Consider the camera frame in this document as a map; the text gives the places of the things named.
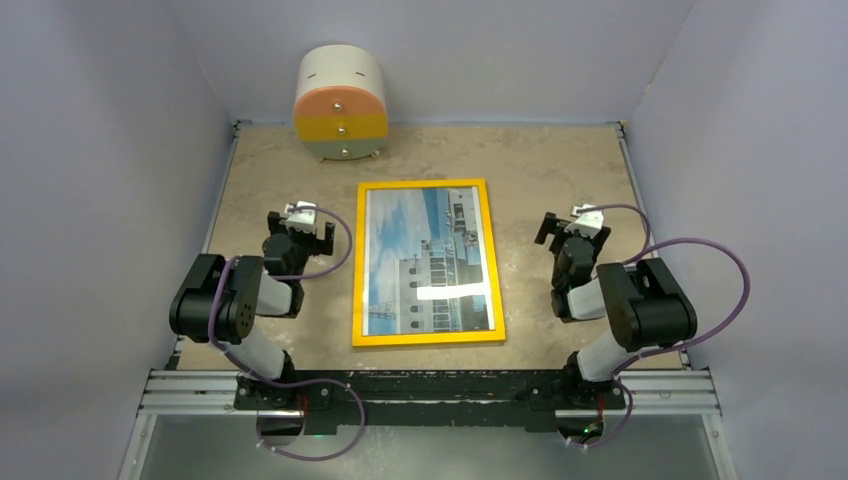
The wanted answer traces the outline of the glossy building photo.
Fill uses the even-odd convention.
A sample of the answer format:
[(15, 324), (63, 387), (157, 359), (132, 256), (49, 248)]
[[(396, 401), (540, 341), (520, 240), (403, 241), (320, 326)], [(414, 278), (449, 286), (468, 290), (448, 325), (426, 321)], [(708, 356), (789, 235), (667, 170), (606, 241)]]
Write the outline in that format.
[(362, 337), (496, 330), (481, 208), (475, 185), (365, 190)]

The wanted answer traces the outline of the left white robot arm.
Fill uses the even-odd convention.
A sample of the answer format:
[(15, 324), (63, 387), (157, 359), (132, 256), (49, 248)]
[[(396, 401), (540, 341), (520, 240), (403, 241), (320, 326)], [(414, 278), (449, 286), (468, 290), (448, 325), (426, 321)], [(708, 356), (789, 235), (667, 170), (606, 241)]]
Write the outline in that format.
[(225, 258), (200, 254), (172, 300), (171, 330), (219, 351), (248, 378), (260, 382), (259, 395), (272, 408), (284, 409), (297, 399), (298, 379), (289, 353), (254, 323), (257, 317), (294, 318), (305, 298), (306, 265), (334, 252), (333, 215), (317, 232), (322, 208), (309, 202), (287, 205), (267, 215), (269, 235), (259, 256)]

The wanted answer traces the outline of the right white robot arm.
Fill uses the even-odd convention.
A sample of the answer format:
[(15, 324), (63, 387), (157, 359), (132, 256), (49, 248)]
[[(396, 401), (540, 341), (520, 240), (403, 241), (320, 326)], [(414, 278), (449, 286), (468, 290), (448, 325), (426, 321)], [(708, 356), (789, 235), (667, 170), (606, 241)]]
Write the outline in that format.
[(600, 264), (611, 234), (598, 211), (565, 220), (548, 212), (535, 237), (552, 239), (551, 308), (564, 323), (605, 318), (608, 330), (570, 355), (561, 392), (576, 407), (610, 390), (616, 369), (650, 347), (673, 347), (694, 337), (693, 305), (663, 260)]

